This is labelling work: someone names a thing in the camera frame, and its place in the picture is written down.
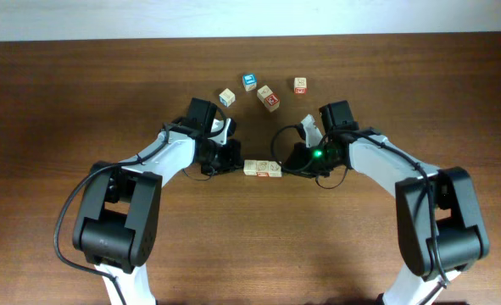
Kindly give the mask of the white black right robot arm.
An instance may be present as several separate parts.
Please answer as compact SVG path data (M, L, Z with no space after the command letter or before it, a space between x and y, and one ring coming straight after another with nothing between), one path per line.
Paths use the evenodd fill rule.
M318 180L343 166L394 197L404 264L377 303L431 304L452 280L489 254L482 211L465 169L426 164L380 131L360 128L346 101L321 107L320 119L321 128L312 115L293 126L301 140L281 168Z

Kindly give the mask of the wooden block blue number 5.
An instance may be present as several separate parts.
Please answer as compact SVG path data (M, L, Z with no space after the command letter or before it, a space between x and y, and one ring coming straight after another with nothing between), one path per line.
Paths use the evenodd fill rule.
M225 107L229 108L236 101L236 95L229 88L226 88L219 94L219 100Z

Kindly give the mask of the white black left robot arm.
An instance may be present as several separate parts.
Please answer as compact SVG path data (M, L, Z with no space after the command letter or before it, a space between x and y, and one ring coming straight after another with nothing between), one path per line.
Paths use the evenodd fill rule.
M86 271L100 275L113 304L155 304L146 270L153 250L161 191L177 173L199 164L210 179L241 169L237 124L215 104L190 101L186 115L167 123L135 156L97 162L76 187L83 194L72 242Z

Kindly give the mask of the wooden block red top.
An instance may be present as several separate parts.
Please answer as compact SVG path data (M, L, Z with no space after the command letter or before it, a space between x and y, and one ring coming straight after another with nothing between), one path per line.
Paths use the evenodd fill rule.
M269 177L280 178L282 177L281 166L275 161L269 161L267 173Z

